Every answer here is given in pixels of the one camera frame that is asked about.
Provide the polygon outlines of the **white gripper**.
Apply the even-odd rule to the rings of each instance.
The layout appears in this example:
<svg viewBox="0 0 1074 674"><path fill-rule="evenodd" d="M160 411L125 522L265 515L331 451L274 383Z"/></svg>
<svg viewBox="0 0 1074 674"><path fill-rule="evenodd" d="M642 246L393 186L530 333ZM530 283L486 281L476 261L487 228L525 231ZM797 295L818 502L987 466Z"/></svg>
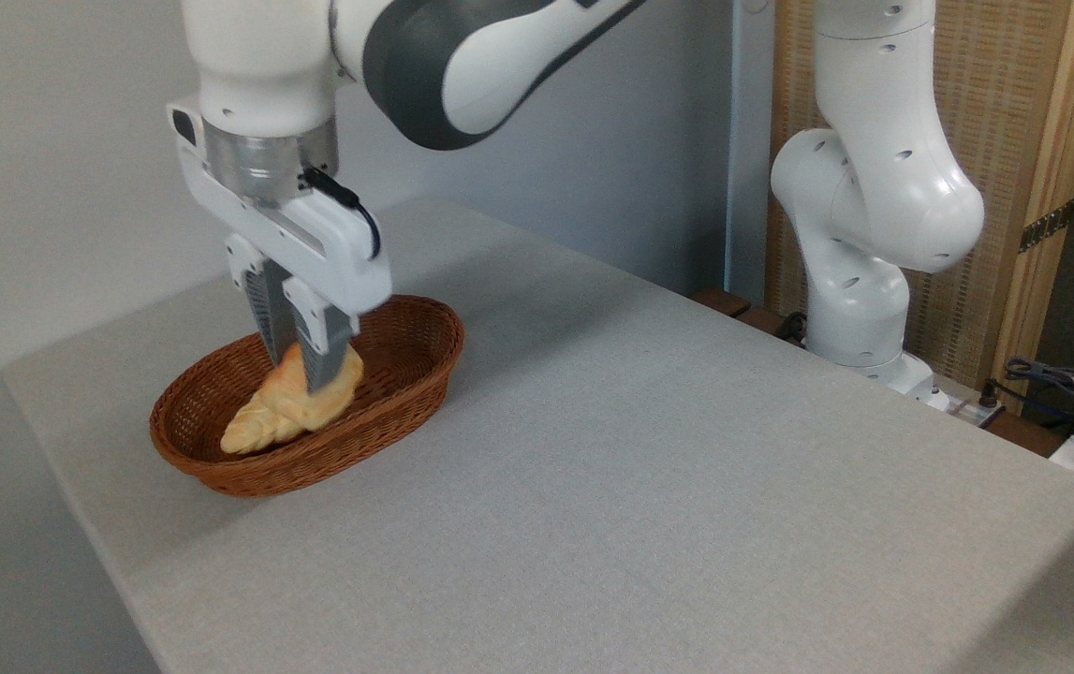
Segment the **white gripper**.
<svg viewBox="0 0 1074 674"><path fill-rule="evenodd" d="M374 219L331 196L335 124L258 138L208 123L191 99L169 104L166 115L191 195L234 231L224 241L228 269L272 364L297 336L308 393L318 393L343 370L351 316L392 293Z"/></svg>

